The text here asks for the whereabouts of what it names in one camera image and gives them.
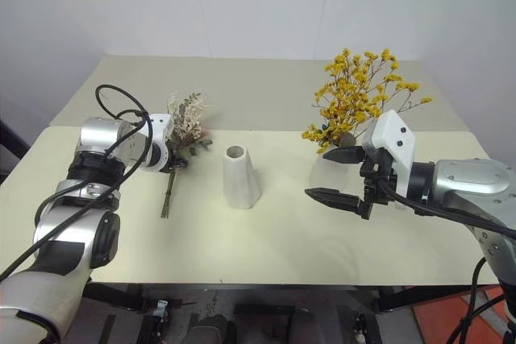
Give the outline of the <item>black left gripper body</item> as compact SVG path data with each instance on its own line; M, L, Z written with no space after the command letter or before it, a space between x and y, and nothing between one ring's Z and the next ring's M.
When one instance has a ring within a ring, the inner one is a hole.
M180 153L169 152L169 158L167 161L167 171L185 169L189 166L189 161L182 156Z

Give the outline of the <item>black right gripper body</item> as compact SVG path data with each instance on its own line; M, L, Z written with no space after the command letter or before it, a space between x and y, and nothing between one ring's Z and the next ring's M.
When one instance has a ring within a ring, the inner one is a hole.
M359 206L362 219L370 219L375 204L388 205L393 198L381 187L385 183L393 191L397 187L397 173L393 169L393 157L380 149L377 158L367 156L360 167L360 176L364 178L364 199Z

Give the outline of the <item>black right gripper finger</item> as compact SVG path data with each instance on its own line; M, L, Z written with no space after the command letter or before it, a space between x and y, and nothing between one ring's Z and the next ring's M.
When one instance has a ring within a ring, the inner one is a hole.
M361 213L362 200L358 196L341 193L336 189L311 188L305 194L313 200L333 209L340 209L352 213Z
M324 153L322 157L339 164L360 164L366 159L366 152L362 146L336 147Z

